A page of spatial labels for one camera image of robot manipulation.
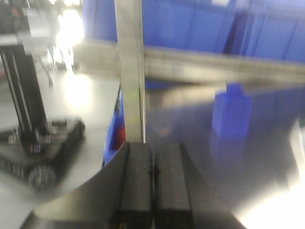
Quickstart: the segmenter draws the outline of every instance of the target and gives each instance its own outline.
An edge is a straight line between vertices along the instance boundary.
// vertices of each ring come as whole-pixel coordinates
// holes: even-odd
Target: reflective metal surface
[[[244,85],[253,98],[244,141],[211,130],[214,95],[225,81],[146,92],[147,143],[153,151],[184,143],[189,153],[186,182],[198,229],[204,226],[204,182],[248,229],[305,228],[305,88],[288,77],[268,81],[252,77]]]
[[[118,75],[116,43],[85,41],[75,47],[75,58],[90,71]],[[206,82],[252,82],[270,83],[276,79],[285,83],[303,79],[305,67],[289,62],[273,62],[260,59],[240,59],[211,53],[171,49],[144,49],[145,76],[152,79],[191,83]]]
[[[145,141],[142,0],[115,0],[126,140]]]

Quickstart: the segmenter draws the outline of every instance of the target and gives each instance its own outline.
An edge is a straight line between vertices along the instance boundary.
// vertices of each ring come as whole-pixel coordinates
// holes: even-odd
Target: wheel
[[[29,174],[29,185],[36,191],[43,191],[56,182],[56,173],[49,165],[37,165]]]

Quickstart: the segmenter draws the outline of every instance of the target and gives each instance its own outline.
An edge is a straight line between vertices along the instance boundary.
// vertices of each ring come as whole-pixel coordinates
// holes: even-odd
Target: red object
[[[0,80],[5,78],[5,71],[0,72]]]
[[[116,135],[115,149],[119,149],[125,141],[126,141],[125,127],[121,126],[118,129],[118,132],[117,132],[117,135]]]
[[[16,9],[16,7],[13,6],[13,7],[11,8],[11,11],[13,12],[13,14],[14,14],[15,17],[19,17],[19,12],[18,12],[18,10]]]

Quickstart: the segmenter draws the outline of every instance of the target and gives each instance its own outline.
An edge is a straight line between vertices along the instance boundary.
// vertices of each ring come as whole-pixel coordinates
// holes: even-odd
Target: blue plastic crate
[[[223,53],[235,16],[234,7],[199,4],[185,49]]]
[[[113,118],[108,128],[106,140],[105,140],[105,147],[104,147],[104,164],[108,164],[115,154],[118,152],[117,147],[117,136],[119,130],[125,126],[124,122],[124,107],[123,107],[123,99],[122,99],[122,92],[120,91],[119,97],[117,100],[116,110],[113,113]]]
[[[237,20],[231,54],[305,62],[303,10],[258,4]]]
[[[82,16],[86,38],[117,41],[114,0],[84,0]]]
[[[106,136],[105,147],[104,147],[104,163],[108,164],[117,153],[116,149],[116,137],[118,130],[124,126],[124,116],[119,112],[114,112],[111,124],[108,129]]]
[[[215,6],[212,0],[143,0],[144,44],[222,53],[244,1]],[[114,0],[85,0],[83,17],[87,38],[117,41]]]

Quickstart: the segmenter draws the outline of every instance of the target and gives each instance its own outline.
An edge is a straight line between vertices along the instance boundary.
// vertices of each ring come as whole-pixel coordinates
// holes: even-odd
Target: vertical metal bar
[[[142,0],[115,0],[126,141],[145,142]]]

